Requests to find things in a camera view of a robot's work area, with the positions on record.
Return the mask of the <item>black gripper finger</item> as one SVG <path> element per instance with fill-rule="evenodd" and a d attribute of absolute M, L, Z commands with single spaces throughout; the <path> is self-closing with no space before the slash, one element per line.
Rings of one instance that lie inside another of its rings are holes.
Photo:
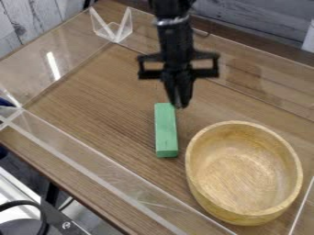
<path fill-rule="evenodd" d="M 163 84 L 170 102 L 175 107 L 180 106 L 180 96 L 178 92 L 178 83 L 175 76 L 171 73 L 163 73 Z"/>
<path fill-rule="evenodd" d="M 195 79 L 190 71 L 183 71 L 179 73 L 179 96 L 182 108 L 188 106 L 192 97 L 194 82 Z"/>

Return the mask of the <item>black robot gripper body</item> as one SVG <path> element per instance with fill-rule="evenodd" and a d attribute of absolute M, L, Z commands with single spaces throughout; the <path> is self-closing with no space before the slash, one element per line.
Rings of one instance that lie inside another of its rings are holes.
<path fill-rule="evenodd" d="M 174 79 L 179 74 L 191 78 L 218 78 L 219 54 L 194 48 L 194 30 L 188 17 L 156 21 L 159 52 L 138 56 L 140 79 Z M 194 69 L 191 62 L 210 60 L 211 68 Z"/>

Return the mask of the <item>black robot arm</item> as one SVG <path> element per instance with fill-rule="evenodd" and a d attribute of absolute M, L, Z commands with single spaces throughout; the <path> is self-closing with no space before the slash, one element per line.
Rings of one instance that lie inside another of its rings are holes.
<path fill-rule="evenodd" d="M 218 78 L 219 54 L 194 48 L 188 10 L 196 0 L 148 0 L 160 51 L 138 56 L 139 78 L 159 79 L 171 104 L 186 108 L 198 78 Z"/>

